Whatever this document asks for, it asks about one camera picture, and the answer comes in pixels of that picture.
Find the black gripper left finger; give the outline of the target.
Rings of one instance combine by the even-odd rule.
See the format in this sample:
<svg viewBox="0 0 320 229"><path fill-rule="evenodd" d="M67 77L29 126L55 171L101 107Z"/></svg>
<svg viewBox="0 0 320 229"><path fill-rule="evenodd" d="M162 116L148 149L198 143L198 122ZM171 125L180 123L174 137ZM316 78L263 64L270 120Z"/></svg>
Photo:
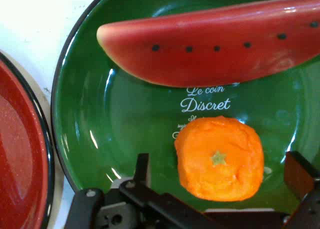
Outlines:
<svg viewBox="0 0 320 229"><path fill-rule="evenodd" d="M158 194L150 182L149 154L140 153L132 179L103 193L78 191L67 216L67 229L210 229L212 220L174 196Z"/></svg>

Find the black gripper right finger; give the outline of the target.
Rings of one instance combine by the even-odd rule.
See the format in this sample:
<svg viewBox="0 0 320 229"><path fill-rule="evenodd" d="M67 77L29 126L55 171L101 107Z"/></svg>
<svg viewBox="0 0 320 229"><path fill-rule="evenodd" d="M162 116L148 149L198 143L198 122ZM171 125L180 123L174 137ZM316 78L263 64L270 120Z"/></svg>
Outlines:
<svg viewBox="0 0 320 229"><path fill-rule="evenodd" d="M285 156L284 182L300 200L296 210L285 221L285 229L318 229L320 227L320 172L299 152Z"/></svg>

